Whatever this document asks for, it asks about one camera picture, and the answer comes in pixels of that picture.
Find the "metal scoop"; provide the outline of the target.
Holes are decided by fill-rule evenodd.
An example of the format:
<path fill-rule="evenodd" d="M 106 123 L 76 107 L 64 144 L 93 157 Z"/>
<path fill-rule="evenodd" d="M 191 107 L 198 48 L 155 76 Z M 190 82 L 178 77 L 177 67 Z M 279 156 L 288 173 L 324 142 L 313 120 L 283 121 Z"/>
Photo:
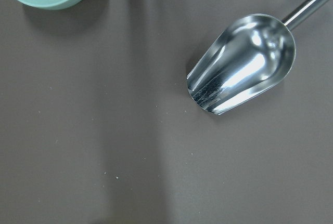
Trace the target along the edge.
<path fill-rule="evenodd" d="M 221 115 L 271 89 L 296 58 L 292 30 L 329 0 L 306 0 L 283 20 L 250 14 L 230 24 L 187 75 L 203 110 Z"/>

